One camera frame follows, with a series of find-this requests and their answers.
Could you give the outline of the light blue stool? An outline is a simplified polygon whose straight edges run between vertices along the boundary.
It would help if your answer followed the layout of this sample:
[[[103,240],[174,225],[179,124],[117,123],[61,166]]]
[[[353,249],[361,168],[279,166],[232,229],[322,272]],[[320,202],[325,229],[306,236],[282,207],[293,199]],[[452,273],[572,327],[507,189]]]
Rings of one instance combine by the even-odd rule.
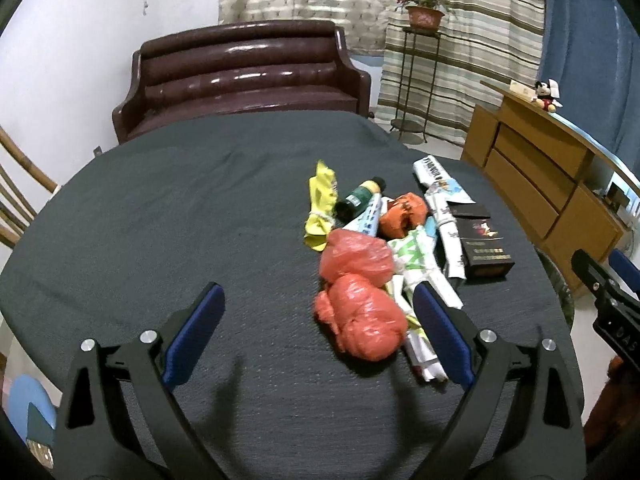
[[[12,382],[6,414],[24,443],[52,446],[58,409],[36,378],[23,374]]]

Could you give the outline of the potted plant in clay pot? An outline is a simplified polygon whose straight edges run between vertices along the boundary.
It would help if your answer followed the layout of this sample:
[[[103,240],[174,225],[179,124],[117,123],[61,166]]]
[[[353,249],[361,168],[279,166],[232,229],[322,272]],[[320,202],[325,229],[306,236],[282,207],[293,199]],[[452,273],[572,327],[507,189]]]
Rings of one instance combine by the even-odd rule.
[[[449,9],[447,0],[395,0],[400,8],[406,9],[409,25],[413,28],[437,32],[440,22]]]

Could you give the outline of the black cigarette box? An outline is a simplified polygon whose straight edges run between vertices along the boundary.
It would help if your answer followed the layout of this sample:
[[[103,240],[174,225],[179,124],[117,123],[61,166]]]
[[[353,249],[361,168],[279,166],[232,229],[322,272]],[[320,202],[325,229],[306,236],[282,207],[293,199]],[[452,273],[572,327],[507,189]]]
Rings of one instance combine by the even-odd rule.
[[[478,203],[449,204],[462,246],[465,278],[472,283],[502,281],[514,266],[488,209]]]

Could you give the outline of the mickey mouse plush toy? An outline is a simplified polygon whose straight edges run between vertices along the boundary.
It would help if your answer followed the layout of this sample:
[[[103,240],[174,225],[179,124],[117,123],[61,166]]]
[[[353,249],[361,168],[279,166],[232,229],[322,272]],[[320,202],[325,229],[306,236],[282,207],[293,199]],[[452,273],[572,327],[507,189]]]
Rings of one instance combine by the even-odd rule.
[[[534,87],[532,103],[548,113],[555,113],[562,107],[559,84],[554,79],[538,80]]]

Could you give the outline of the orange crumpled wrapper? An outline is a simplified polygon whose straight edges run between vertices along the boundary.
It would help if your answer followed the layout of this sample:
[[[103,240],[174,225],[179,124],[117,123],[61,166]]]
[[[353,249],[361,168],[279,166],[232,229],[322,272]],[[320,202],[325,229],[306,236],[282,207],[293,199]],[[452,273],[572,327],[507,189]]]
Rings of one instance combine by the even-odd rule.
[[[414,193],[406,193],[391,200],[380,217],[378,230],[387,238],[404,238],[417,226],[423,226],[428,214],[425,200]]]

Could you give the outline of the blue curtain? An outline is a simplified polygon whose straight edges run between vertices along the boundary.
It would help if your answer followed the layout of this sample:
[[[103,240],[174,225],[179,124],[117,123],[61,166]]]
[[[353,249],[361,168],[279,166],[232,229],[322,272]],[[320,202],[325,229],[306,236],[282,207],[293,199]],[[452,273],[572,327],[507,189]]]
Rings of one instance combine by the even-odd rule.
[[[538,75],[560,114],[639,170],[639,35],[617,0],[546,0]]]

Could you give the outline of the green white crumpled wrapper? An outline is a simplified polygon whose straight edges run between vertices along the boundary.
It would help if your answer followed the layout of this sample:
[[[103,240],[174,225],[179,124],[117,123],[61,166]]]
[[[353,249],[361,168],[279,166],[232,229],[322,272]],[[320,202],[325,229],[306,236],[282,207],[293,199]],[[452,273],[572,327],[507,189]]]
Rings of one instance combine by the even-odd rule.
[[[394,275],[386,288],[408,321],[404,346],[413,370],[424,382],[446,382],[448,377],[414,312],[412,300],[416,286],[429,282],[447,307],[463,307],[436,262],[436,235],[435,220],[428,217],[424,226],[417,226],[406,237],[387,243],[393,253]]]

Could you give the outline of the white green tube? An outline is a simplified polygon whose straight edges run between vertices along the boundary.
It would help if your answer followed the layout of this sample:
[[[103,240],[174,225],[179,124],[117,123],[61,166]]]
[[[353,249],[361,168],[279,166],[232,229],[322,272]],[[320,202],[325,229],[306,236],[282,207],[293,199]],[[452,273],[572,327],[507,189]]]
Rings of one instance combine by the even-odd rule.
[[[374,193],[363,213],[348,222],[344,229],[376,237],[378,235],[378,225],[380,224],[382,203],[382,195]]]

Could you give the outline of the red plastic bag rear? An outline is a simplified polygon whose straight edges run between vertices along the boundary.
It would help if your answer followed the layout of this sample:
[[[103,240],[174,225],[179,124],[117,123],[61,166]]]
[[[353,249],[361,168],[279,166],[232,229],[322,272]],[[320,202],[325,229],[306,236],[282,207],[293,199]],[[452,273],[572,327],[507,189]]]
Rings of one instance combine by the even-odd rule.
[[[346,274],[357,274],[374,286],[382,287],[394,275],[393,253],[380,238],[336,229],[326,241],[319,274],[328,283],[335,283]]]

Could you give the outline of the red plastic bag front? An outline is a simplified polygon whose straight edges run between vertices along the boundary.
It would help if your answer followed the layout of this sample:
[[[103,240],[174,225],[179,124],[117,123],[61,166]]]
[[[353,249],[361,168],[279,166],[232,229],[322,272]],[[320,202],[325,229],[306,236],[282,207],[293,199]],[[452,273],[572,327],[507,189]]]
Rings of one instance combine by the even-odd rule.
[[[339,352],[370,362],[395,353],[408,330],[405,313],[388,293],[352,273],[318,292],[314,317],[330,330]]]

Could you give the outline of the black metal plant stand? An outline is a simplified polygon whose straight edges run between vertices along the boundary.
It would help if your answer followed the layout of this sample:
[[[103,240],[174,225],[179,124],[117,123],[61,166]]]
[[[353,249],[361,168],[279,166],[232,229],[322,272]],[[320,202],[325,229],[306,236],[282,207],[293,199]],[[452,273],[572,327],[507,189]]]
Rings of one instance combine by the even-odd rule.
[[[404,40],[402,40],[400,75],[398,78],[397,96],[395,102],[395,114],[390,121],[390,131],[398,134],[401,139],[405,133],[417,134],[426,143],[426,127],[430,120],[433,102],[433,92],[440,58],[440,42],[442,35],[434,29],[420,28],[412,25],[402,29]],[[427,104],[424,116],[421,119],[409,117],[409,104],[412,92],[416,90],[414,84],[414,72],[416,71],[416,58],[418,57],[418,39],[426,38],[435,41],[435,54],[433,58],[433,68],[431,82],[427,92]]]

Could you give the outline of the green bottle black cap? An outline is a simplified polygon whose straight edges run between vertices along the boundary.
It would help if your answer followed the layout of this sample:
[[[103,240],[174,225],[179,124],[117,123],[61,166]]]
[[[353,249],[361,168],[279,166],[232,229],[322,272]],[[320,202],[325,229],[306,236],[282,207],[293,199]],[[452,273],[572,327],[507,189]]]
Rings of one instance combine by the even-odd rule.
[[[386,181],[380,177],[365,180],[336,202],[334,211],[337,220],[343,224],[351,222],[367,209],[375,193],[382,194],[385,189]]]

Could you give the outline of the striped beige curtain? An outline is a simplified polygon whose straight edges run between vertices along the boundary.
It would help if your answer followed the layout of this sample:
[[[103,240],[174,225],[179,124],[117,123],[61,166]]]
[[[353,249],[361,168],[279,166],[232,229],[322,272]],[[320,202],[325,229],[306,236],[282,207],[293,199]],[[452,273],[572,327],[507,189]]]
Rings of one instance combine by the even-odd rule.
[[[499,100],[484,81],[530,84],[538,73],[544,39],[544,0],[447,0],[439,26],[440,58],[426,131],[463,144],[476,104]],[[381,90],[373,100],[378,118],[395,114],[401,49],[408,13],[395,0],[219,0],[221,23],[316,18],[344,28],[349,51],[382,63]],[[426,111],[435,41],[418,39],[409,117]]]

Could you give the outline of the red plastic bag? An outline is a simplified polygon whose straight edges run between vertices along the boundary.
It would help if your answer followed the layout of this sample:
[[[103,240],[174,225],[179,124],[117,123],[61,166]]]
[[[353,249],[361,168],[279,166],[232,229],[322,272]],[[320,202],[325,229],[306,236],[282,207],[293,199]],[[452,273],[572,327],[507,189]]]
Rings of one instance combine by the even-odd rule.
[[[408,330],[405,313],[388,293],[352,273],[318,292],[314,317],[330,330],[339,352],[370,362],[395,353]]]
[[[336,229],[326,241],[319,274],[328,283],[335,283],[346,274],[357,274],[374,286],[382,287],[394,275],[393,253],[380,238]]]

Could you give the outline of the white blue milk powder pouch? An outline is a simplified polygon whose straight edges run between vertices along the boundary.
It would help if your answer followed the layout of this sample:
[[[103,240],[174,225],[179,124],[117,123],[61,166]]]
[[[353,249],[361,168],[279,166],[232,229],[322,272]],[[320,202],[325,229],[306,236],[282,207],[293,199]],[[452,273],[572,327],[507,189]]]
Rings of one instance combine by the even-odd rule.
[[[448,174],[440,161],[433,155],[427,155],[412,164],[413,173],[427,193],[442,194],[449,203],[474,204],[475,200],[459,182]]]

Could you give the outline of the dark red leather sofa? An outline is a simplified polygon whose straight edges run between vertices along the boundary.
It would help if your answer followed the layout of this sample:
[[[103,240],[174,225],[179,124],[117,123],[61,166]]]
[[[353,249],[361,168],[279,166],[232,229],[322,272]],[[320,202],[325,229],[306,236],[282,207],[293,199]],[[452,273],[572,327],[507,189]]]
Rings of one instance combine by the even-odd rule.
[[[176,32],[142,44],[112,121],[119,143],[175,122],[274,110],[370,115],[371,77],[329,20],[270,20]]]

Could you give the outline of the white box on cabinet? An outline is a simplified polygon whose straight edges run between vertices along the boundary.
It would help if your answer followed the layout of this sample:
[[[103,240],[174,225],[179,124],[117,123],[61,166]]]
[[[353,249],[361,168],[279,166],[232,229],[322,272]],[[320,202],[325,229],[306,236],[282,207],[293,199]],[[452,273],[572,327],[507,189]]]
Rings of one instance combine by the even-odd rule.
[[[509,84],[509,90],[515,93],[520,99],[527,102],[534,102],[537,99],[536,89],[512,79]]]

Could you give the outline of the wooden sideboard cabinet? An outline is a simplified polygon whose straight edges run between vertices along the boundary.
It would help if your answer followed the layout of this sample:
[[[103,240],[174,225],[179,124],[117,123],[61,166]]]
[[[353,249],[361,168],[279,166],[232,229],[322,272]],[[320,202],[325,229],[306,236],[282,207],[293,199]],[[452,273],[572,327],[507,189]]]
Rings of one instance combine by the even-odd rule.
[[[501,103],[474,107],[462,158],[483,170],[529,240],[561,271],[571,292],[584,286],[570,268],[583,249],[605,262],[634,238],[597,192],[618,177],[639,192],[639,180],[616,155],[564,117],[484,82]]]

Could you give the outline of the bamboo chair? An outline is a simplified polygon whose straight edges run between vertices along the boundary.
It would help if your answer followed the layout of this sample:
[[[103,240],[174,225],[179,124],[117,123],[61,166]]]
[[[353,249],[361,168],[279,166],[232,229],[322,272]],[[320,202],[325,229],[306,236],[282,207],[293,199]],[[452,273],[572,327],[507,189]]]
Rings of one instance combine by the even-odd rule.
[[[32,180],[50,194],[50,198],[62,188],[62,185],[52,180],[28,158],[4,129],[1,129],[1,148]],[[36,217],[37,211],[32,203],[22,193],[6,168],[1,167],[1,245],[14,249]]]

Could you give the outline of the yellow crumpled wrapper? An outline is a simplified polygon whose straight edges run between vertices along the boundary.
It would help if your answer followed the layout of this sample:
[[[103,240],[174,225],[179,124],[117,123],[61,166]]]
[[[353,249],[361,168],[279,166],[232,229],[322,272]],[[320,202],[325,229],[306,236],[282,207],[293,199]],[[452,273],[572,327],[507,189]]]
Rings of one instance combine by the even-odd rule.
[[[338,194],[334,170],[318,160],[308,186],[310,211],[304,225],[304,243],[315,252],[323,252],[336,223],[334,208]]]

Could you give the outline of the white crumpled paper wrapper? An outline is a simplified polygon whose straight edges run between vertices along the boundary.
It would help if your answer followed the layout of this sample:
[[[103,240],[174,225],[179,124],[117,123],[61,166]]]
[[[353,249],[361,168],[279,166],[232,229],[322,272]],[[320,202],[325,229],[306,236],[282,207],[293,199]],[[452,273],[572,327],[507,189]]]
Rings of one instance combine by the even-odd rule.
[[[439,239],[442,241],[442,247],[444,248],[447,261],[447,276],[448,278],[464,280],[465,264],[462,244],[456,219],[446,201],[446,194],[444,192],[427,192],[425,198],[435,219]]]

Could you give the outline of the dark grey tablecloth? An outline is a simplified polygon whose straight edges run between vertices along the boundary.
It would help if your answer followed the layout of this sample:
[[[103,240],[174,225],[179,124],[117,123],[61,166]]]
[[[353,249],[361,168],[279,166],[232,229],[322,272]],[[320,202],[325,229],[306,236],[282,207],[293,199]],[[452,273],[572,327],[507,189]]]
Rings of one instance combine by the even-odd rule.
[[[319,257],[303,242],[308,181],[325,162],[348,191],[373,176],[418,187],[419,153],[337,112],[180,122],[99,156],[27,229],[1,309],[61,385],[81,341],[120,344],[209,282],[226,310],[177,399],[235,479],[405,479],[461,389],[421,387],[404,358],[359,376],[311,316]]]

